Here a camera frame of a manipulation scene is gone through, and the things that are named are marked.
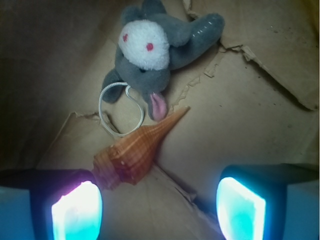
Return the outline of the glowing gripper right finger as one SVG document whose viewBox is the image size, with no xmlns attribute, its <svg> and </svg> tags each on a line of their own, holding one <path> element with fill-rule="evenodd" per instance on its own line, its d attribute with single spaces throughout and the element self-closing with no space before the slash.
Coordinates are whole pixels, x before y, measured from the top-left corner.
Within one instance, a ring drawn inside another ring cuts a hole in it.
<svg viewBox="0 0 320 240">
<path fill-rule="evenodd" d="M 320 168 L 233 164 L 221 173 L 216 213 L 227 240 L 318 240 Z"/>
</svg>

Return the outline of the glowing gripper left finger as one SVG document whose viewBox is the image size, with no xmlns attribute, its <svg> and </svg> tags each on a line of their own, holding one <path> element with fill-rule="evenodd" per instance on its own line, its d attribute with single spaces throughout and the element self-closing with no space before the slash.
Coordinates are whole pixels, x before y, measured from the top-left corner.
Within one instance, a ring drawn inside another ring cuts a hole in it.
<svg viewBox="0 0 320 240">
<path fill-rule="evenodd" d="M 2 240 L 96 240 L 103 201 L 85 169 L 0 172 Z"/>
</svg>

